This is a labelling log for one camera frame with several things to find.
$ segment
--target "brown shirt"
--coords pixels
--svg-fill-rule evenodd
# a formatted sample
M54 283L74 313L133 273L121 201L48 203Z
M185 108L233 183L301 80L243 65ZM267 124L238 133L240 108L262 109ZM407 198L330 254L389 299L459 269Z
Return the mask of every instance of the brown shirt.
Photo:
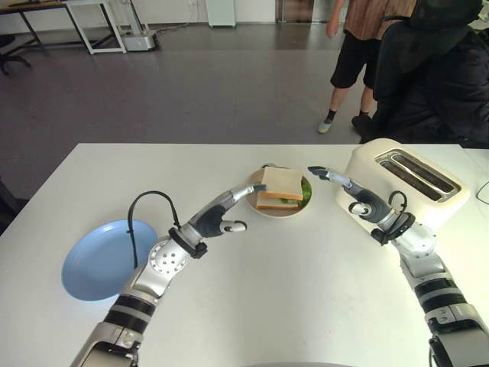
M416 0L350 0L345 30L359 40L380 40L393 23L389 15L411 16Z

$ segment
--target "black cable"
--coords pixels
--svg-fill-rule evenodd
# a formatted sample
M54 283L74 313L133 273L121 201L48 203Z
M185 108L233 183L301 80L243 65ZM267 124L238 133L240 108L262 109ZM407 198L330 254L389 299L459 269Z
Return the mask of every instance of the black cable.
M487 202L487 201L485 201L485 200L482 200L482 199L480 198L480 195L481 195L482 190L483 190L483 189L484 189L484 188L485 188L487 185L489 185L489 181L488 181L488 182L486 182L484 185L482 185L482 187L479 189L479 191L478 191L478 192L475 194L475 198L476 198L477 200L479 200L481 203L484 203L484 204L486 204L486 205L489 205L489 202Z
M392 206L392 201L396 195L401 195L404 198L404 203L400 204L402 209L400 210L399 216L396 218L396 220L394 220L394 222L390 225L389 229L384 233L384 237L382 238L382 244L387 243L386 242L387 237L389 237L393 233L394 228L396 228L397 222L399 222L400 217L403 216L403 213L406 211L407 208L407 196L405 193L399 190L395 190L389 195L389 205Z
M173 201L171 201L171 198L168 195L166 195L165 193L162 193L161 191L146 191L145 193L138 195L138 197L136 197L136 199L134 199L134 201L132 202L131 206L129 207L129 211L128 211L128 228L129 228L128 233L131 236L132 255L134 257L134 269L136 269L138 267L138 254L136 252L136 240L134 238L134 227L132 226L132 216L134 214L134 207L136 206L136 203L138 202L138 200L140 198L142 198L143 196L150 195L150 194L160 195L160 196L162 196L168 200L168 202L170 203L170 207L171 207L171 213L173 215L173 224L178 229L181 228L181 225L178 221L178 215L176 214L175 206L173 205Z
M428 361L429 361L429 367L433 367L433 352L431 348L429 348Z

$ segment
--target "sock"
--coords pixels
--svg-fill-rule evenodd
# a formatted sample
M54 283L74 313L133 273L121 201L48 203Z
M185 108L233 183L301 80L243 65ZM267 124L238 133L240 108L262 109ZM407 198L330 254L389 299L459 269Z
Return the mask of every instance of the sock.
M332 111L331 109L328 112L328 117L326 119L333 121L335 119L336 111Z

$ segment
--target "sneaker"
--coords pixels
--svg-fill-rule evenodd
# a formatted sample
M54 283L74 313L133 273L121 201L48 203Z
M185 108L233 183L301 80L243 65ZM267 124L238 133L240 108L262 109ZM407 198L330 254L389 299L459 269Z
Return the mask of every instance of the sneaker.
M328 132L329 128L331 128L332 123L333 121L331 121L330 119L326 119L323 122L321 122L318 126L318 133L325 134L326 132Z

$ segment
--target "toaster slot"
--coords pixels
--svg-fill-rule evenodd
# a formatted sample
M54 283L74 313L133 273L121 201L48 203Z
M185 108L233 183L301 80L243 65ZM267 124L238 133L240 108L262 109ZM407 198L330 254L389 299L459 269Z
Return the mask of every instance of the toaster slot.
M389 170L389 172L391 172L392 174L398 176L402 181L414 187L416 190L418 190L420 193L427 196L431 200L438 201L443 197L440 193L436 192L430 186L426 185L417 177L409 174L409 172L403 170L392 161L382 161L381 166Z
M443 203L461 190L445 175L400 149L388 151L375 161L433 201Z
M401 155L395 154L392 159L396 162L402 164L404 167L409 168L413 173L420 176L422 179L428 181L433 186L439 188L444 193L451 193L455 188L448 182L442 180L440 177L436 176L433 172L428 171L419 164L411 161L409 158Z

